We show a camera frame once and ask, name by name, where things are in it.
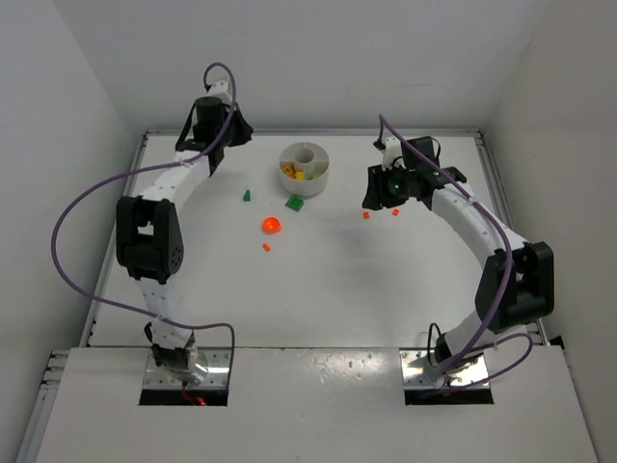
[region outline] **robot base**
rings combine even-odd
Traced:
[[[406,405],[492,404],[490,382],[463,391],[456,388],[481,381],[488,376],[484,355],[473,357],[445,377],[428,363],[426,349],[401,350],[401,370]]]
[[[140,405],[192,405],[183,396],[185,381],[188,396],[202,398],[208,406],[227,406],[230,353],[229,349],[199,348],[195,371],[190,376],[178,376],[158,367],[150,352]]]

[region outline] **yellow block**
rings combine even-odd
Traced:
[[[282,168],[283,173],[290,177],[290,178],[295,178],[296,177],[296,171],[294,170],[293,166],[290,164],[288,166],[285,166]]]

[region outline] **metal frame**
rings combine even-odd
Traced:
[[[56,400],[60,381],[67,364],[68,351],[54,350],[49,356],[45,373],[40,381],[40,390],[23,435],[15,463],[35,463],[47,422]]]

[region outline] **metal mounting plate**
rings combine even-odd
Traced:
[[[454,390],[460,386],[482,381],[489,375],[484,355],[474,357],[462,367],[449,372],[445,377],[438,374],[428,364],[425,349],[400,350],[400,360],[407,404],[493,403],[489,381],[470,386],[463,392],[448,393],[450,387]],[[427,396],[426,393],[433,390],[442,390],[443,394]]]
[[[198,369],[194,381],[188,384],[190,391],[222,391],[227,388],[229,373],[229,349],[198,349]],[[150,352],[144,373],[143,390],[181,390],[182,383],[154,362]]]

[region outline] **orange block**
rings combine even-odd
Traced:
[[[279,219],[277,219],[276,217],[268,217],[266,220],[263,221],[261,227],[266,233],[276,233],[280,232],[282,229],[281,222],[279,222]]]

